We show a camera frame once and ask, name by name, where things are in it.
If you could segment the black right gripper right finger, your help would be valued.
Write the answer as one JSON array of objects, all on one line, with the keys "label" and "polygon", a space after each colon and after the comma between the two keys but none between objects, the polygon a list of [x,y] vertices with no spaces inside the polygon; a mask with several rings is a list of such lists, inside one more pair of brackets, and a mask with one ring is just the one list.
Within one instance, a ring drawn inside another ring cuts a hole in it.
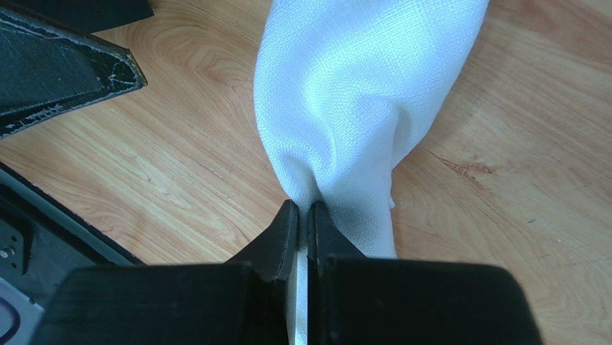
[{"label": "black right gripper right finger", "polygon": [[334,287],[337,263],[365,259],[333,223],[322,201],[313,203],[307,215],[307,342],[331,344],[340,293]]}]

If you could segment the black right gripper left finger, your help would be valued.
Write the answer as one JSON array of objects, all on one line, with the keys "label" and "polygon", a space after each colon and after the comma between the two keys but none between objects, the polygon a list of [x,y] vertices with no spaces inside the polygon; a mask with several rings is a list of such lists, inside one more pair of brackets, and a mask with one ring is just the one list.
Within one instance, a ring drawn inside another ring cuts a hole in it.
[{"label": "black right gripper left finger", "polygon": [[250,269],[246,344],[288,344],[287,295],[292,273],[299,208],[285,200],[268,227],[226,262]]}]

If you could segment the white cloth napkin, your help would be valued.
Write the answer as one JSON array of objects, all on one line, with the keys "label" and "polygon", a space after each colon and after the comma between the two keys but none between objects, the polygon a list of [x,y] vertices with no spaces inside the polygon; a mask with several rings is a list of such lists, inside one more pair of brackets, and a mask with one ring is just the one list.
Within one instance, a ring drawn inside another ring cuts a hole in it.
[{"label": "white cloth napkin", "polygon": [[470,53],[486,1],[273,1],[254,112],[300,209],[323,202],[370,257],[396,255],[392,170],[423,139]]}]

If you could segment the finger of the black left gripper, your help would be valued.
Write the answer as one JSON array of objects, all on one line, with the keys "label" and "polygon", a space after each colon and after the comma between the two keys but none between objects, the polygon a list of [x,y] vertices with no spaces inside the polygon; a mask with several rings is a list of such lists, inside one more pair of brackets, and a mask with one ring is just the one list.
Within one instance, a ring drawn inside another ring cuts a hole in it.
[{"label": "finger of the black left gripper", "polygon": [[96,32],[1,8],[1,138],[146,85],[131,52]]},{"label": "finger of the black left gripper", "polygon": [[83,33],[113,29],[154,16],[147,0],[15,0],[10,3]]}]

